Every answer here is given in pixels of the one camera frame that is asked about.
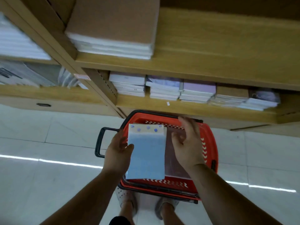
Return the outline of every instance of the black shorts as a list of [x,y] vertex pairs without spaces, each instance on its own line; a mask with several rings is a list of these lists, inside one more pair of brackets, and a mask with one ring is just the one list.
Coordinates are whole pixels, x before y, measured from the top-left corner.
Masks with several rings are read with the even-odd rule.
[[124,216],[116,216],[114,217],[109,225],[131,225],[128,219]]

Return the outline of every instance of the floor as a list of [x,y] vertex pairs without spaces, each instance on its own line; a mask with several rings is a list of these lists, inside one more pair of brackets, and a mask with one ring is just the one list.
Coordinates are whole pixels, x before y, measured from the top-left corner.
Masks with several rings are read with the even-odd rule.
[[[94,155],[102,127],[117,117],[20,110],[0,105],[0,224],[41,223],[91,181],[103,166]],[[212,129],[219,175],[283,224],[300,221],[300,138]],[[104,136],[103,148],[114,133]],[[136,224],[162,224],[157,197],[141,194]],[[100,224],[120,211],[112,196]],[[186,225],[211,224],[201,202],[180,202]]]

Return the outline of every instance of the light blue notebook cover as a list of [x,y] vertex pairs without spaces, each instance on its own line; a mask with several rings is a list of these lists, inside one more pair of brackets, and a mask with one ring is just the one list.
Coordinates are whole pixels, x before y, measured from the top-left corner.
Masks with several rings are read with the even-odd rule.
[[163,125],[129,124],[128,144],[134,144],[126,179],[165,178],[167,128]]

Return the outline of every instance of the shopping basket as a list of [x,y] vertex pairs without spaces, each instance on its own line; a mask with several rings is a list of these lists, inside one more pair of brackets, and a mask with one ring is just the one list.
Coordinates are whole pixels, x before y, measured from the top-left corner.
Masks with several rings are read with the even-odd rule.
[[[204,124],[202,120],[195,121],[199,125],[200,136],[202,141],[202,154],[205,163],[212,170],[217,172],[218,170],[218,150],[215,142],[215,138],[207,124]],[[135,110],[125,119],[120,129],[123,129],[124,136],[128,137],[129,124],[158,124],[164,125],[170,128],[183,129],[177,116],[160,114],[155,112]],[[100,147],[104,132],[106,130],[119,131],[119,129],[113,129],[103,127],[99,133],[95,155],[97,157],[104,158],[104,155],[100,154]],[[162,197],[170,197],[173,199],[198,203],[200,199],[197,189],[190,179],[176,178],[176,177],[165,177],[163,180],[153,179],[130,179],[126,180],[125,175],[122,177],[118,187],[120,189],[134,190],[140,193],[152,194]]]

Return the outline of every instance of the person's left hand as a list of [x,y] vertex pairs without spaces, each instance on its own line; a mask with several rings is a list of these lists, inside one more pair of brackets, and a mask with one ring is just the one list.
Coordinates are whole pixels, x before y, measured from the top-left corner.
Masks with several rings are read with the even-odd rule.
[[113,172],[120,175],[120,178],[126,173],[130,164],[130,157],[134,148],[133,144],[127,146],[125,137],[123,136],[123,130],[120,130],[112,139],[108,146],[104,166],[102,171]]

